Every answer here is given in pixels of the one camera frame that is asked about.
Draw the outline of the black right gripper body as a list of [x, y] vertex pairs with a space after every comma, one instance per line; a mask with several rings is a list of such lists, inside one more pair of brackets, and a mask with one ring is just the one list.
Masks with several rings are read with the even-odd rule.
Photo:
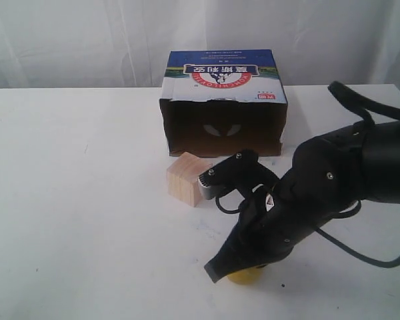
[[234, 259], [284, 259], [294, 246], [345, 210], [333, 185], [296, 179], [238, 183], [243, 197], [231, 230]]

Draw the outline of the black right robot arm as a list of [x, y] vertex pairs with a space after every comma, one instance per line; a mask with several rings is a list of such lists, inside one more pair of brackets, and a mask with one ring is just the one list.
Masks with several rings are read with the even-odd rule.
[[358, 214], [363, 201], [400, 204], [400, 109], [338, 81], [328, 90], [360, 121], [304, 141], [284, 176], [251, 149], [200, 174], [204, 198], [219, 202], [233, 191], [243, 198], [235, 226], [205, 264], [213, 282], [284, 260], [324, 224]]

